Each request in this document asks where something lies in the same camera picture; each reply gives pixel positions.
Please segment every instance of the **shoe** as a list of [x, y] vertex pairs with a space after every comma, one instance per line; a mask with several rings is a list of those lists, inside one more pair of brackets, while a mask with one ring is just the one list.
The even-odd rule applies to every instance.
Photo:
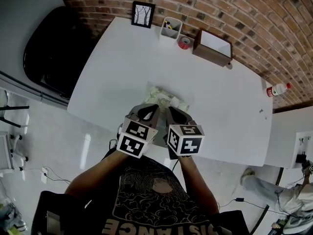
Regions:
[[240, 184], [241, 185], [243, 185], [243, 178], [245, 176], [249, 176], [249, 175], [255, 175], [255, 171], [253, 171], [251, 168], [245, 169], [244, 173], [241, 175], [241, 177], [240, 177]]

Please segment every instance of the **white table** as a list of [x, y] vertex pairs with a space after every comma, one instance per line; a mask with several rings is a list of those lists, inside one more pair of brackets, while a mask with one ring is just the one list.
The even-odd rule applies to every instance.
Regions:
[[131, 108], [159, 86], [190, 104], [188, 113], [202, 125], [199, 156], [262, 166], [272, 119], [272, 99], [263, 92], [269, 84], [236, 60], [228, 70], [191, 49], [165, 46], [159, 31], [115, 18], [87, 61], [67, 111], [117, 131]]

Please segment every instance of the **tissue box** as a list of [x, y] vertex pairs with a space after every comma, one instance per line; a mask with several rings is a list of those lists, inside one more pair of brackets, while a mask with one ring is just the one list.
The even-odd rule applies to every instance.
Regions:
[[223, 67], [232, 60], [231, 42], [200, 30], [195, 38], [192, 54]]

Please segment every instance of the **roll of tape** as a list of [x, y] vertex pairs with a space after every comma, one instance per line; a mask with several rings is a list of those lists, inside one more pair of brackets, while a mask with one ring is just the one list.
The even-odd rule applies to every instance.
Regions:
[[187, 37], [181, 37], [180, 40], [178, 41], [178, 45], [182, 49], [189, 49], [191, 46], [190, 39]]

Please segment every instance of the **chair leg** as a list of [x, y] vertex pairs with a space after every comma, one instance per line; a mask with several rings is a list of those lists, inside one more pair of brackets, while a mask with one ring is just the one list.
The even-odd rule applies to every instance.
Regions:
[[13, 126], [15, 126], [15, 127], [18, 127], [18, 128], [21, 127], [19, 124], [16, 124], [16, 123], [13, 123], [13, 122], [11, 122], [11, 121], [8, 121], [8, 120], [4, 119], [4, 117], [2, 117], [2, 118], [0, 117], [0, 121], [5, 122], [5, 123], [8, 123], [8, 124], [11, 124], [11, 125], [13, 125]]
[[5, 106], [5, 107], [0, 107], [0, 111], [10, 111], [10, 110], [22, 110], [22, 109], [29, 109], [29, 106]]

